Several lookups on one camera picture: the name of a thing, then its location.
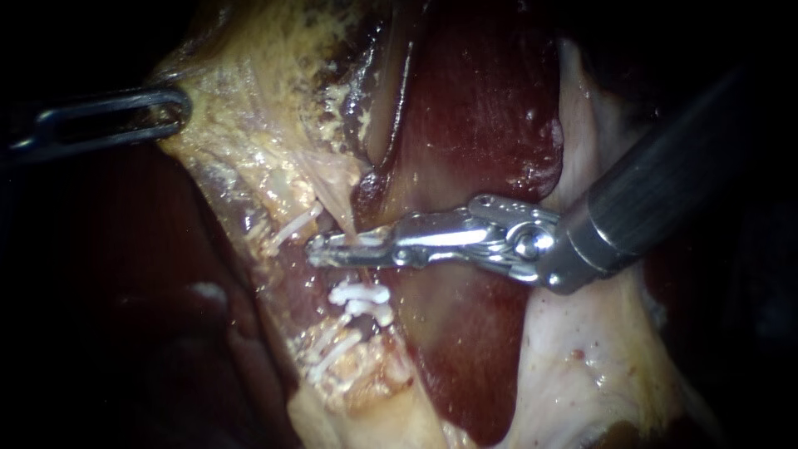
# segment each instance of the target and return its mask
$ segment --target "metal grasper jaw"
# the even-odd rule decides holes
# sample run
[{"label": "metal grasper jaw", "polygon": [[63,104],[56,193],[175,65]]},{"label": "metal grasper jaw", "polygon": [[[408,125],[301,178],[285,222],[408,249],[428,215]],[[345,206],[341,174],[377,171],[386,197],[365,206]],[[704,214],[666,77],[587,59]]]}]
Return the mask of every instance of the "metal grasper jaw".
[{"label": "metal grasper jaw", "polygon": [[477,195],[466,207],[411,213],[347,241],[320,234],[306,247],[317,267],[413,267],[460,260],[525,284],[538,284],[535,262],[554,244],[559,216],[496,195]]}]

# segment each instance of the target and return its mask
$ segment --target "dark background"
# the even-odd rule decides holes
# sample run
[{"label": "dark background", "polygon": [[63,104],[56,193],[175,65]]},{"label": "dark background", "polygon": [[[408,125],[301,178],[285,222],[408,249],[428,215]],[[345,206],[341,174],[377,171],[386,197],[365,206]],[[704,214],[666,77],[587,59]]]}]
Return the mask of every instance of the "dark background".
[{"label": "dark background", "polygon": [[[139,85],[180,41],[193,3],[10,7],[3,18],[3,107]],[[766,67],[778,59],[771,55],[775,37],[756,13],[763,7],[701,12],[682,6],[561,3],[551,11],[587,48],[606,86],[664,111],[745,57],[762,69],[763,99],[784,88],[779,72]],[[677,266],[661,267],[667,271],[661,280],[671,283],[663,294],[682,300],[665,339],[734,447],[774,446],[791,435],[795,416],[789,410],[796,399],[798,207],[786,148],[775,138],[786,129],[777,125],[780,112],[769,103],[758,105],[769,125],[756,149],[763,156],[690,229],[658,250],[672,262],[663,267]],[[80,225],[81,205],[91,204],[91,187],[83,180],[107,157],[82,155],[0,177],[3,366],[10,374],[7,407],[15,415],[7,437],[121,443],[116,436],[124,424],[114,407],[124,404],[109,403],[107,393],[124,385],[124,375],[108,365],[108,348],[77,292],[60,284],[81,266],[48,263],[59,251],[79,251],[80,245],[63,244],[63,233],[51,237],[51,230]],[[673,287],[677,283],[682,287]]]}]

